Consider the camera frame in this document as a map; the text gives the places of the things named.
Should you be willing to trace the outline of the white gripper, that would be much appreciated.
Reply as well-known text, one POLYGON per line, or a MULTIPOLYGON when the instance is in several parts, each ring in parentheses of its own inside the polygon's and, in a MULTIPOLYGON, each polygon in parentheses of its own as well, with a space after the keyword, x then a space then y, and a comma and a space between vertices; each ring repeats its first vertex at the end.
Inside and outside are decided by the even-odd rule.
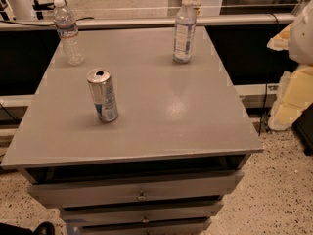
POLYGON ((277 35, 267 47, 275 51, 289 49, 289 57, 299 65, 294 72, 285 71, 280 78, 277 99, 268 119, 275 131, 291 127, 313 103, 313 0, 277 35))

